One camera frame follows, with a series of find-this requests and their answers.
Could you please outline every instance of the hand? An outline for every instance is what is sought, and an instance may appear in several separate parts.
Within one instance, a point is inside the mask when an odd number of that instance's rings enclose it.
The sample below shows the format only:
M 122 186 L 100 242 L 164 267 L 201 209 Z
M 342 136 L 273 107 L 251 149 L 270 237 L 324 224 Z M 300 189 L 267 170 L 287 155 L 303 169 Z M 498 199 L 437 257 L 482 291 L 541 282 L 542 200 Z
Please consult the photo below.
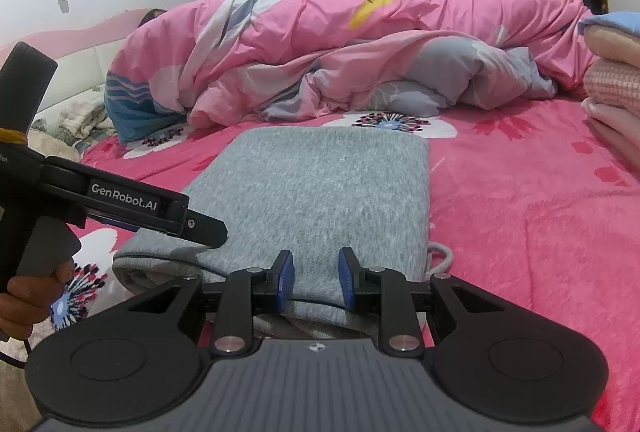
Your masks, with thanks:
M 8 293 L 0 294 L 0 329 L 11 338 L 26 340 L 33 333 L 33 325 L 49 317 L 51 305 L 73 278 L 75 264 L 63 262 L 49 277 L 13 277 Z

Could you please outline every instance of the rubber band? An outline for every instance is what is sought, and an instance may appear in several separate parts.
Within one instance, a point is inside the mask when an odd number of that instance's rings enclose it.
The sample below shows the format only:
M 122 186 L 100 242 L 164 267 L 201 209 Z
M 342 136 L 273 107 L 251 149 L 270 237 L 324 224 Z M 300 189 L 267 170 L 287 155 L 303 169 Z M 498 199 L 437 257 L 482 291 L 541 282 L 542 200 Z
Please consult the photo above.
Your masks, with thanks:
M 12 143 L 16 145 L 26 145 L 27 135 L 19 130 L 10 128 L 0 128 L 0 143 Z

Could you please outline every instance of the folded gray blanket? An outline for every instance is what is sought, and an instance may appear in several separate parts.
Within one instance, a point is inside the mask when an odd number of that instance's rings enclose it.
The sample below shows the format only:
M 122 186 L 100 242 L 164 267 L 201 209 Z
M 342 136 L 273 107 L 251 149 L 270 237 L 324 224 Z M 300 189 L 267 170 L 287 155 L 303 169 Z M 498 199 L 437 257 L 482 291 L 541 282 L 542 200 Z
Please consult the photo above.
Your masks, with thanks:
M 363 266 L 423 280 L 428 261 L 428 144 L 393 130 L 256 128 L 236 138 L 185 190 L 190 208 L 225 221 L 229 238 L 210 250 L 140 230 L 113 271 L 133 292 L 197 272 L 216 282 L 293 252 L 296 282 L 283 316 L 256 319 L 274 336 L 373 335 L 373 317 L 342 309 L 338 251 Z

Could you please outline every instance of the hair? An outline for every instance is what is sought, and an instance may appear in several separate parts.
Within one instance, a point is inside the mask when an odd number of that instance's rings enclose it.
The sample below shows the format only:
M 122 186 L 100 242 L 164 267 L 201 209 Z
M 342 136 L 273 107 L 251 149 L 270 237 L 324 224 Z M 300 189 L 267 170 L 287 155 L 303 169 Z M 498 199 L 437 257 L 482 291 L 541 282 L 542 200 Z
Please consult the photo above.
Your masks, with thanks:
M 142 26 L 143 24 L 146 24 L 147 22 L 149 22 L 150 20 L 155 19 L 156 17 L 159 17 L 163 13 L 166 13 L 165 9 L 161 9 L 161 8 L 150 9 L 146 13 L 146 15 L 142 18 L 142 20 L 140 21 L 140 24 L 138 24 L 138 27 Z

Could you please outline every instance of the white headboard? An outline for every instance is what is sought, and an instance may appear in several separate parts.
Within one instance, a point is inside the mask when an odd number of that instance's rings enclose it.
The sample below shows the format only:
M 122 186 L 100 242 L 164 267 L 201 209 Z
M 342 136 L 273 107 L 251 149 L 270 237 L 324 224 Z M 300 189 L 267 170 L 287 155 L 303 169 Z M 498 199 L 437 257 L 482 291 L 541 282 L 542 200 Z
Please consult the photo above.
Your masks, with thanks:
M 45 92 L 36 119 L 57 121 L 70 98 L 82 100 L 82 94 L 104 83 L 113 57 L 124 40 L 90 47 L 56 60 L 58 68 Z

